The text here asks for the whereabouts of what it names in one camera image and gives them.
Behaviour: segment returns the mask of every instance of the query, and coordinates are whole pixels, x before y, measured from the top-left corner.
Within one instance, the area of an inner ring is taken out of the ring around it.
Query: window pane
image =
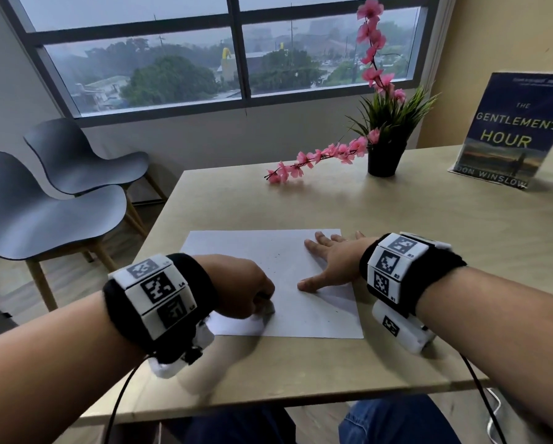
[[[225,14],[226,0],[20,0],[36,31]]]
[[[376,63],[395,80],[406,79],[420,8],[387,10],[379,28],[386,36]],[[369,43],[357,44],[355,14],[244,25],[252,95],[364,84],[360,59]]]
[[[81,114],[241,98],[229,28],[46,49]]]
[[[351,0],[240,0],[241,10],[269,9],[271,7],[306,6]]]

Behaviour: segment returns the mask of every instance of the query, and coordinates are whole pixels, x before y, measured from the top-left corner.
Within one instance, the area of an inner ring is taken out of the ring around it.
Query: black wristband
[[[389,234],[386,234],[381,237],[363,253],[360,261],[360,273],[365,280],[367,280],[369,259],[374,253],[377,245],[388,235]],[[397,304],[392,302],[389,298],[379,294],[378,291],[369,284],[367,285],[367,289],[371,294],[375,295],[379,300],[386,303],[404,317],[408,317],[409,314],[416,314],[416,304],[429,285],[440,280],[455,268],[466,266],[466,262],[462,260],[459,255],[454,254],[450,250],[436,248],[434,245],[422,240],[418,241],[427,245],[429,249],[409,266],[406,275],[404,275],[400,283],[400,299]]]
[[[187,254],[168,255],[180,274],[186,279],[197,307],[159,338],[153,340],[124,290],[116,280],[109,280],[103,287],[108,315],[120,334],[138,345],[147,355],[155,356],[159,363],[177,360],[191,348],[196,325],[217,306],[217,290],[210,277],[198,262]]]

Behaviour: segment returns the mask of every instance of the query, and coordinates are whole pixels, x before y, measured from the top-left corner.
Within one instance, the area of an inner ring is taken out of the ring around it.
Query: black pot
[[[369,145],[367,155],[367,172],[377,178],[389,178],[396,174],[400,158],[406,149],[406,142],[378,143]]]

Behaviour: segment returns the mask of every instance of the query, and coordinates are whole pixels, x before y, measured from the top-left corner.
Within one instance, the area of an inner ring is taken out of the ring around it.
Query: gray chair
[[[115,271],[102,238],[123,218],[131,221],[126,211],[125,193],[116,185],[73,199],[51,198],[19,160],[0,152],[0,257],[26,261],[50,311],[57,304],[40,262],[91,251]]]
[[[126,190],[132,182],[145,177],[163,201],[167,196],[147,172],[149,156],[142,151],[105,159],[94,153],[88,138],[72,120],[58,118],[34,126],[23,137],[34,150],[52,186],[63,193],[78,195],[107,185]],[[146,227],[127,196],[128,213],[147,236]]]

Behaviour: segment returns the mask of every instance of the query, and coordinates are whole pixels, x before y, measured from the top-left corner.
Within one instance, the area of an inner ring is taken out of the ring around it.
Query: chair seat
[[[68,194],[83,193],[107,185],[124,185],[143,177],[149,167],[149,156],[142,151],[122,157],[86,159],[65,169],[53,185]]]
[[[99,188],[73,199],[42,197],[0,225],[0,257],[25,260],[75,241],[110,232],[124,218],[121,187]]]

